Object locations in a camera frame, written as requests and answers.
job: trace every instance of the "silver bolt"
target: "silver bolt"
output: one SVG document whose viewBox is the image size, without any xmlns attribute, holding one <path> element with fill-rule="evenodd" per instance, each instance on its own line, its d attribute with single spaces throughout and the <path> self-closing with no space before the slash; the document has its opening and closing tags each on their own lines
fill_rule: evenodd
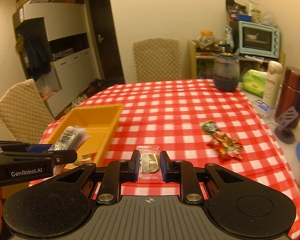
<svg viewBox="0 0 300 240">
<path fill-rule="evenodd" d="M 114 199 L 114 196 L 111 195 L 111 194 L 108 194 L 108 193 L 104 193 L 104 194 L 101 194 L 98 198 L 99 198 L 99 200 L 101 200 L 101 201 L 107 202 L 107 201 L 113 200 L 113 199 Z"/>
<path fill-rule="evenodd" d="M 196 194 L 196 193 L 188 194 L 186 196 L 186 198 L 189 201 L 199 201 L 199 200 L 201 200 L 201 196 L 199 194 Z"/>
</svg>

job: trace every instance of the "dark brown door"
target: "dark brown door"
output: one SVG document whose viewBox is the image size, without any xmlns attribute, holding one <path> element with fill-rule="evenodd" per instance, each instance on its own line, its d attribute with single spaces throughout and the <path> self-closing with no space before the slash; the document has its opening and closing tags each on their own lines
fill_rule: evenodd
<svg viewBox="0 0 300 240">
<path fill-rule="evenodd" d="M 89 0 L 93 29 L 106 79 L 123 77 L 110 0 Z"/>
</svg>

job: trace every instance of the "gray ribbed surface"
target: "gray ribbed surface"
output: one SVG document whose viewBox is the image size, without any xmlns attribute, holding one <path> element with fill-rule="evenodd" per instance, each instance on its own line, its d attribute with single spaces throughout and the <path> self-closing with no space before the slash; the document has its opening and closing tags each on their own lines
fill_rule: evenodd
<svg viewBox="0 0 300 240">
<path fill-rule="evenodd" d="M 199 207 L 177 196 L 123 196 L 99 207 L 82 228 L 58 240 L 235 240 L 217 229 Z"/>
</svg>

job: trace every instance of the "red candy wrapper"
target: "red candy wrapper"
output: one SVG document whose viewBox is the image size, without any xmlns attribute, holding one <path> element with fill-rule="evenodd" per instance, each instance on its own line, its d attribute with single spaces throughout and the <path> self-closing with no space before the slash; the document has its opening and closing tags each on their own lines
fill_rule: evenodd
<svg viewBox="0 0 300 240">
<path fill-rule="evenodd" d="M 243 159 L 241 155 L 243 145 L 237 139 L 226 135 L 213 121 L 204 122 L 201 129 L 213 137 L 208 145 L 217 151 L 221 160 L 234 158 L 240 161 Z"/>
</svg>

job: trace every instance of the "yellow bin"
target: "yellow bin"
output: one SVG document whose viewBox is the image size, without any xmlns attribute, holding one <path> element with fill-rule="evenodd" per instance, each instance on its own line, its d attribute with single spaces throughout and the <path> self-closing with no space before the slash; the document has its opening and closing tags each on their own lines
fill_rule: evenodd
<svg viewBox="0 0 300 240">
<path fill-rule="evenodd" d="M 78 156 L 94 154 L 93 162 L 100 166 L 117 131 L 119 116 L 124 105 L 101 105 L 73 108 L 59 123 L 45 143 L 56 143 L 68 126 L 85 128 L 91 136 L 77 151 Z M 75 166 L 68 164 L 66 170 Z"/>
</svg>

